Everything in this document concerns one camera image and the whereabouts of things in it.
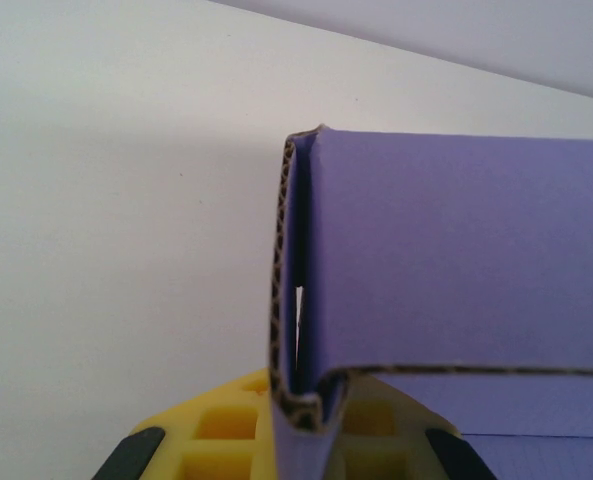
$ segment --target corrugated cardboard edge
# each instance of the corrugated cardboard edge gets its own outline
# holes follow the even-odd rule
[[[287,185],[290,167],[296,145],[294,138],[318,133],[325,125],[314,130],[296,133],[287,137],[283,150],[278,211],[276,215],[276,233],[274,259],[271,278],[270,337],[269,337],[269,376],[273,401],[283,413],[287,422],[296,430],[304,433],[325,433],[334,421],[342,416],[352,377],[370,374],[414,374],[414,375],[564,375],[591,376],[593,368],[547,368],[531,366],[477,366],[477,365],[367,365],[331,370],[320,380],[316,391],[306,395],[290,391],[287,379],[280,372],[280,351],[282,329],[285,328],[280,318],[281,273],[285,252],[285,212],[287,204]],[[331,415],[325,421],[323,416],[323,398],[332,385],[340,385],[340,401],[336,402]]]

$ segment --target cardboard box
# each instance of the cardboard box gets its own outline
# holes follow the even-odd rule
[[[547,445],[569,461],[593,438],[593,141],[288,138],[270,338],[281,479],[322,478],[363,374],[498,465],[523,455],[511,461],[536,475],[523,439],[562,440]]]

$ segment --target black rubber pad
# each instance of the black rubber pad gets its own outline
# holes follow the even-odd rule
[[[443,430],[425,432],[449,480],[498,480],[476,450]]]
[[[165,430],[150,427],[124,438],[92,480],[138,480],[165,437]]]

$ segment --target folded cardboard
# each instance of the folded cardboard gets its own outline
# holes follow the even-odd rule
[[[321,478],[366,373],[465,434],[593,437],[593,141],[292,135],[275,245],[283,480]]]

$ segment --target white ceiling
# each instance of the white ceiling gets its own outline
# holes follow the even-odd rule
[[[216,0],[593,97],[593,0]]]

